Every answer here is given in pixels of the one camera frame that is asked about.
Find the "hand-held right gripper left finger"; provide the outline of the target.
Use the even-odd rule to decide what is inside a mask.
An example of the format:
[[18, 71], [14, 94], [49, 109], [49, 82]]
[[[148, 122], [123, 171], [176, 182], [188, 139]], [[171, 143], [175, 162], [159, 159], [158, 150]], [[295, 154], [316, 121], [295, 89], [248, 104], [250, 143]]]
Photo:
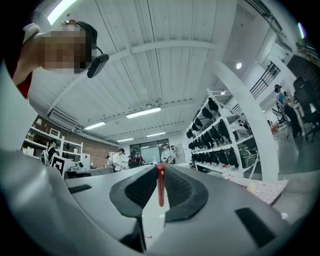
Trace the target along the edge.
[[72, 179], [19, 151], [0, 152], [0, 193], [18, 225], [52, 256], [144, 255], [142, 210], [156, 188], [151, 166], [126, 178]]

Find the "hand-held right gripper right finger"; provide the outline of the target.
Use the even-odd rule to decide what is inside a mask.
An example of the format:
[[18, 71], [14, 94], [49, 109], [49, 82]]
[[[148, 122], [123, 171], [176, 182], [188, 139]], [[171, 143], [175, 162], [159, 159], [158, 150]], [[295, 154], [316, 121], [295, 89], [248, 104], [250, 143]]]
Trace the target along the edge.
[[175, 169], [208, 190], [205, 206], [191, 219], [165, 224], [147, 249], [150, 256], [251, 256], [262, 251], [257, 238], [273, 253], [275, 241], [289, 224], [269, 204], [232, 181], [193, 169]]

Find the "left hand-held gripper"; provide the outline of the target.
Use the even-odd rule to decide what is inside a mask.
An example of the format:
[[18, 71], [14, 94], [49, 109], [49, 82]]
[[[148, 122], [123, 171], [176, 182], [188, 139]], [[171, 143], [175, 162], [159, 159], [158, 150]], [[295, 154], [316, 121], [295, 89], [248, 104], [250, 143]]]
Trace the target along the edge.
[[74, 162], [70, 159], [54, 155], [51, 159], [50, 166], [56, 168], [60, 171], [60, 174], [63, 179], [75, 179], [75, 178], [83, 178], [91, 176], [100, 176], [113, 174], [115, 172], [114, 168], [111, 166], [91, 169], [90, 171], [86, 171], [83, 169], [82, 162]]

